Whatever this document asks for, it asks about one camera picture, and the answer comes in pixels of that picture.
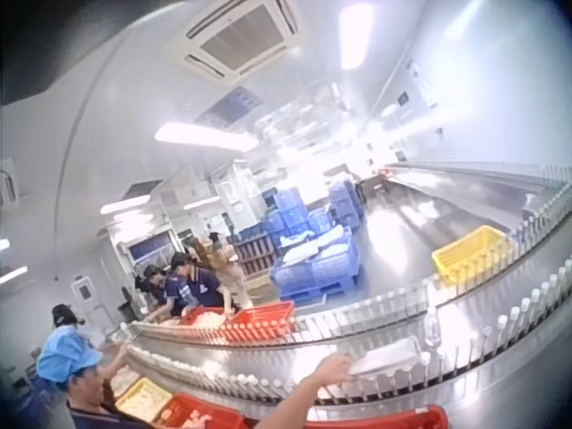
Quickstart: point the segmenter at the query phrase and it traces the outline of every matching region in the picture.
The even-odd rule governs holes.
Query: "red basket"
[[[447,429],[449,420],[441,407],[410,409],[390,416],[306,424],[305,429]]]
[[[256,308],[240,310],[229,323],[224,324],[227,328],[225,330],[225,337],[228,341],[244,341],[239,340],[237,335],[231,334],[234,330],[230,331],[228,329],[229,325],[244,327],[244,329],[241,330],[244,332],[247,341],[266,341],[283,337],[292,331],[290,318],[293,312],[294,303],[292,301],[278,302],[276,304],[267,304]],[[252,329],[247,328],[248,324],[262,324],[263,322],[267,322],[268,325],[258,328],[253,327]]]
[[[166,409],[170,409],[172,414],[163,420],[161,415]],[[206,423],[209,429],[247,429],[244,418],[238,411],[198,400],[186,393],[176,393],[156,417],[155,423],[167,427],[181,427],[194,410],[201,416],[209,415],[213,418]]]
[[[179,324],[185,324],[187,326],[194,324],[197,321],[197,317],[202,315],[203,313],[216,313],[221,315],[224,313],[224,309],[222,307],[197,307],[193,308],[189,311],[188,314],[182,315]]]

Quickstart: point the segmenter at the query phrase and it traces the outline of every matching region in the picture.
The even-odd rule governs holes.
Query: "yellow plastic crate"
[[[131,400],[136,395],[142,394],[146,390],[152,391],[152,394],[156,395],[156,400],[153,401],[153,405],[149,408],[142,410],[142,413],[133,413],[126,407],[126,403]],[[163,407],[171,400],[172,394],[165,389],[160,388],[155,383],[151,382],[148,378],[143,377],[138,382],[133,384],[131,388],[126,391],[120,399],[115,402],[117,409],[125,414],[129,414],[148,423],[151,423]]]
[[[491,254],[487,253],[484,261],[482,255],[486,249],[503,238],[504,232],[483,225],[444,248],[435,250],[431,257],[439,275],[445,282],[449,284],[464,283],[491,267]],[[502,255],[506,255],[510,249],[511,246],[507,243],[506,246],[502,247]]]

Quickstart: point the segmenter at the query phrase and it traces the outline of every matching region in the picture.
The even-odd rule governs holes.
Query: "blue cap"
[[[51,382],[64,383],[79,370],[97,365],[101,356],[72,326],[62,326],[47,337],[38,358],[38,375]]]

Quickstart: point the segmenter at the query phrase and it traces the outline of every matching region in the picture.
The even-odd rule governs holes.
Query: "clear plastic bottle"
[[[439,347],[441,345],[441,325],[439,324],[439,316],[437,316],[437,308],[427,308],[427,315],[423,320],[425,328],[425,343],[429,347]]]

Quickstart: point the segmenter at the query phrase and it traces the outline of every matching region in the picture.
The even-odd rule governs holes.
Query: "air conditioner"
[[[20,205],[16,169],[12,159],[0,160],[0,208],[10,210]]]
[[[287,0],[217,1],[167,45],[167,56],[210,80],[231,86],[291,50],[299,27]]]

